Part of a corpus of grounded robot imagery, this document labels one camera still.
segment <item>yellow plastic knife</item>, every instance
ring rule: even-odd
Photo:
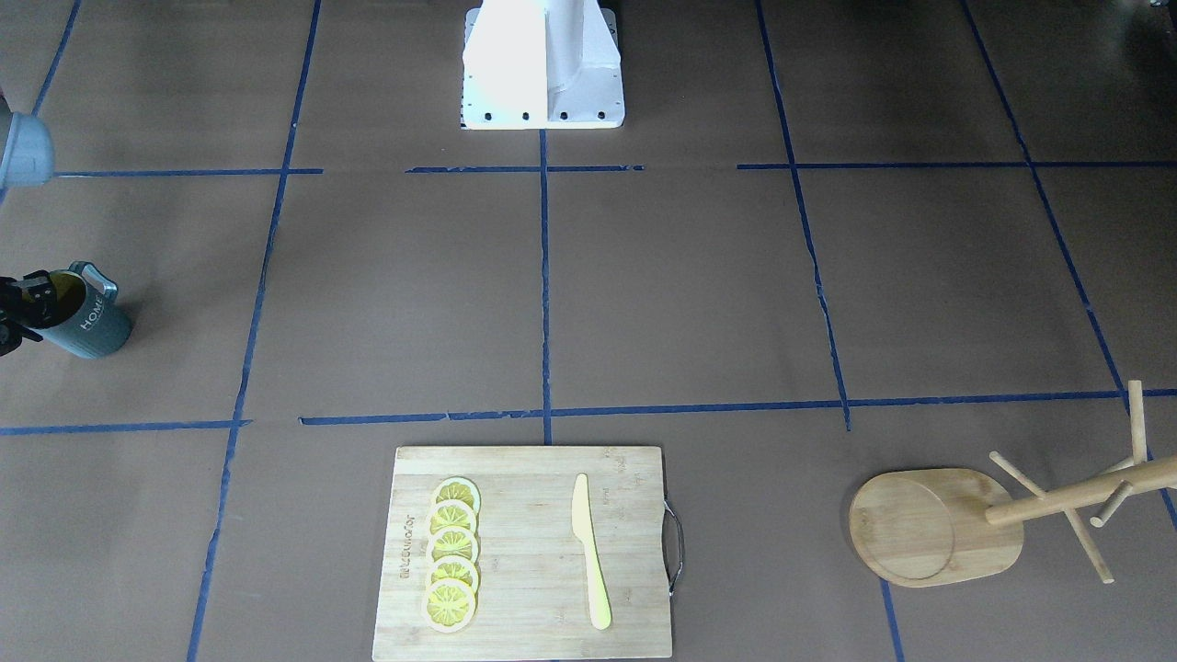
[[[609,593],[597,558],[597,537],[592,532],[592,511],[588,509],[588,476],[580,474],[572,488],[572,534],[585,545],[585,575],[588,587],[588,617],[592,627],[604,630],[613,622],[609,608]]]

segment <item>blue tape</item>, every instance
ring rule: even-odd
[[[66,20],[66,28],[61,32],[58,52],[53,55],[53,64],[49,65],[49,72],[45,74],[45,82],[41,84],[41,91],[38,92],[36,101],[33,104],[33,117],[40,114],[41,105],[45,104],[45,95],[49,93],[49,85],[53,84],[53,77],[56,75],[58,66],[61,64],[61,55],[66,52],[66,44],[69,42],[69,35],[73,34],[73,24],[78,20],[79,9],[81,9],[81,0],[74,0],[73,8],[69,9],[69,19]]]
[[[1035,161],[1035,167],[1177,167],[1177,161]]]
[[[1169,511],[1169,521],[1173,523],[1173,530],[1177,530],[1177,509],[1173,508],[1173,497],[1169,496],[1169,490],[1158,491],[1161,501],[1165,502],[1165,510]]]
[[[250,337],[245,345],[245,358],[241,362],[241,386],[238,389],[237,400],[233,404],[233,419],[241,421],[245,410],[245,397],[250,389],[250,372],[253,368],[253,352],[258,342],[258,327],[261,324],[261,311],[266,300],[266,276],[270,271],[270,258],[274,251],[274,238],[278,232],[278,223],[282,213],[282,199],[286,196],[286,180],[290,176],[291,158],[294,153],[294,139],[298,135],[298,120],[302,112],[302,95],[306,92],[306,80],[311,71],[311,54],[314,52],[314,38],[319,27],[319,11],[322,0],[314,1],[314,11],[311,14],[311,28],[306,38],[306,51],[302,54],[302,71],[299,75],[298,93],[294,95],[294,110],[291,113],[291,126],[286,135],[286,152],[282,157],[281,173],[278,176],[278,192],[274,194],[274,210],[270,218],[270,233],[266,237],[265,257],[261,260],[261,273],[258,277],[258,291],[254,296],[253,317],[250,320]],[[217,547],[220,542],[221,525],[225,522],[225,503],[228,499],[228,485],[231,477],[231,465],[233,456],[237,454],[237,439],[240,428],[230,429],[228,442],[225,449],[225,465],[221,469],[220,498],[217,504],[217,524],[208,539],[208,551],[205,555],[205,569],[200,577],[200,594],[197,598],[197,610],[192,621],[192,636],[188,640],[187,662],[197,662],[197,653],[200,648],[200,634],[204,629],[205,609],[208,605],[208,591],[212,587],[213,568],[217,563]]]
[[[540,172],[538,166],[418,166],[405,171],[405,174],[471,174],[501,172]],[[546,166],[547,172],[641,172],[644,165],[600,165],[600,166]]]
[[[97,177],[233,177],[261,174],[322,174],[321,167],[259,167],[225,170],[68,170],[53,173],[58,178]]]
[[[1036,167],[1177,167],[1177,161],[1033,161]],[[736,170],[789,170],[789,164],[736,164]],[[1030,167],[1026,161],[879,161],[796,164],[798,170],[920,170]]]
[[[1006,168],[1026,167],[1022,161],[878,161],[878,163],[812,163],[812,164],[737,164],[736,170],[936,170],[936,168]]]
[[[724,411],[780,411],[796,409],[839,409],[840,400],[798,400],[716,404],[654,404],[637,406],[581,406],[552,410],[552,416],[631,416],[643,413],[707,413]]]
[[[883,608],[886,609],[886,623],[891,630],[891,646],[895,647],[895,662],[904,662],[903,637],[899,636],[899,621],[895,617],[895,601],[891,600],[891,584],[880,578],[879,589],[883,591]]]
[[[405,174],[466,174],[486,172],[539,172],[539,166],[418,166],[405,171]]]
[[[500,418],[541,418],[541,409],[466,411],[433,413],[392,413],[386,416],[300,416],[302,425],[370,425],[381,423],[431,423],[437,421],[494,421]]]
[[[1177,389],[1146,389],[1149,398],[1177,397]],[[953,405],[953,404],[999,404],[1019,402],[1056,402],[1056,400],[1096,400],[1116,399],[1117,391],[1059,391],[1039,393],[996,393],[978,396],[917,396],[906,398],[857,398],[849,399],[851,408],[880,406],[917,406],[917,405]],[[787,411],[806,409],[840,409],[842,400],[782,400],[747,403],[705,403],[705,404],[653,404],[630,406],[579,406],[552,408],[553,418],[580,416],[633,416],[647,413],[709,413],[737,411]],[[430,412],[430,413],[390,413],[377,416],[304,416],[299,421],[304,425],[364,425],[372,423],[420,423],[438,421],[493,421],[503,418],[543,418],[543,409],[511,409],[497,411],[467,412]]]
[[[212,588],[213,568],[217,564],[217,547],[220,543],[221,524],[225,522],[225,503],[228,501],[230,465],[233,456],[237,455],[237,435],[239,428],[228,431],[228,443],[225,450],[225,464],[221,466],[220,496],[217,501],[217,524],[213,527],[213,535],[208,538],[208,549],[205,551],[205,567],[200,572],[200,593],[197,595],[197,613],[192,617],[192,637],[188,638],[187,662],[195,662],[197,649],[200,647],[200,633],[205,625],[205,610],[208,608],[208,589]]]
[[[82,435],[98,432],[157,432],[162,430],[226,430],[250,421],[173,421],[165,423],[98,423],[89,425],[27,425],[0,428],[0,437],[29,435]]]
[[[972,31],[972,37],[977,41],[977,47],[980,49],[980,57],[985,61],[985,68],[989,69],[989,77],[993,81],[993,87],[997,90],[997,95],[1002,100],[1002,107],[1005,110],[1005,117],[1010,120],[1010,127],[1013,130],[1013,135],[1018,141],[1018,147],[1022,148],[1022,157],[1025,159],[1028,166],[1030,166],[1030,174],[1033,177],[1033,185],[1038,190],[1038,198],[1042,200],[1043,208],[1046,210],[1046,218],[1050,219],[1050,227],[1055,233],[1055,240],[1058,243],[1058,250],[1063,253],[1063,260],[1066,263],[1066,270],[1071,273],[1071,280],[1075,283],[1075,290],[1079,294],[1079,300],[1083,302],[1083,309],[1088,313],[1088,322],[1091,323],[1091,330],[1096,335],[1096,339],[1099,343],[1099,351],[1103,352],[1104,362],[1108,364],[1108,370],[1111,372],[1112,382],[1116,384],[1116,390],[1121,393],[1121,399],[1124,403],[1124,409],[1128,409],[1128,391],[1124,390],[1124,383],[1119,378],[1119,371],[1116,369],[1116,362],[1112,359],[1111,350],[1108,347],[1108,340],[1104,338],[1103,329],[1099,326],[1099,319],[1096,317],[1095,307],[1091,305],[1091,299],[1088,297],[1088,291],[1083,286],[1083,280],[1079,278],[1079,271],[1075,266],[1075,259],[1071,257],[1071,251],[1066,246],[1066,239],[1063,237],[1063,229],[1058,224],[1058,219],[1055,218],[1055,210],[1050,205],[1050,199],[1046,197],[1046,190],[1042,185],[1042,179],[1038,177],[1038,168],[1033,159],[1030,157],[1030,147],[1026,145],[1025,137],[1022,134],[1022,128],[1018,126],[1018,120],[1013,115],[1013,106],[1010,105],[1009,98],[1005,95],[1005,88],[1002,87],[1002,80],[997,75],[997,69],[993,68],[993,60],[989,57],[989,49],[985,47],[985,40],[980,37],[980,29],[977,27],[977,21],[972,18],[972,12],[969,9],[969,0],[960,0],[960,8],[964,11],[965,20],[969,21],[969,28]]]
[[[616,166],[547,166],[547,172],[641,172],[646,170],[644,165],[616,165]]]
[[[769,26],[764,20],[764,5],[756,0],[756,18],[760,24],[760,39],[764,41],[764,58],[769,62],[769,75],[772,79],[772,94],[777,101],[777,114],[780,118],[780,134],[785,140],[785,153],[789,157],[789,172],[793,179],[793,193],[797,196],[797,212],[802,219],[802,231],[805,234],[805,247],[809,250],[810,259],[813,262],[813,287],[817,290],[817,300],[822,305],[822,316],[825,317],[825,333],[830,342],[830,360],[833,364],[833,378],[838,386],[838,399],[842,402],[842,416],[845,418],[846,430],[852,428],[850,422],[850,405],[846,403],[846,383],[842,376],[842,360],[838,358],[838,342],[833,336],[833,320],[830,318],[830,304],[825,298],[825,285],[822,284],[822,269],[818,266],[817,249],[813,246],[813,233],[810,231],[809,212],[805,211],[805,193],[802,192],[802,178],[797,171],[797,157],[793,154],[793,141],[789,132],[789,118],[785,115],[785,100],[780,93],[780,80],[777,77],[776,58],[772,55],[772,44],[769,40]]]
[[[540,300],[544,311],[544,349],[541,375],[544,379],[544,444],[552,445],[552,355],[551,355],[551,316],[548,294],[551,285],[550,258],[547,252],[547,131],[539,132],[539,243],[540,277],[543,291]]]

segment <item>mug handle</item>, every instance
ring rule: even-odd
[[[93,280],[98,282],[102,286],[102,297],[114,303],[115,297],[119,296],[119,285],[114,280],[102,276],[102,272],[94,266],[92,262],[78,260],[69,265],[68,271],[72,271],[80,276],[84,280],[86,277],[91,277]]]

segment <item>metal handle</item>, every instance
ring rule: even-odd
[[[114,280],[102,276],[102,272],[94,266],[92,262],[78,260],[69,265],[69,271],[81,276],[85,279],[87,276],[94,282],[102,286],[102,297],[108,299],[112,304],[114,299],[119,296],[119,285]]]
[[[677,584],[679,577],[683,576],[683,567],[686,560],[686,552],[683,543],[683,523],[678,519],[678,515],[674,512],[674,509],[670,507],[669,498],[663,499],[663,507],[666,509],[666,514],[670,515],[670,518],[674,522],[674,530],[678,532],[678,568],[674,570],[673,575],[670,574],[670,570],[666,571],[666,580],[670,582],[669,591],[670,595],[673,597],[674,584]]]

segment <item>teal mug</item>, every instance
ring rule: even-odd
[[[75,262],[51,272],[49,280],[58,293],[58,313],[34,331],[81,358],[101,358],[127,342],[131,319],[114,305],[119,286],[92,263]]]

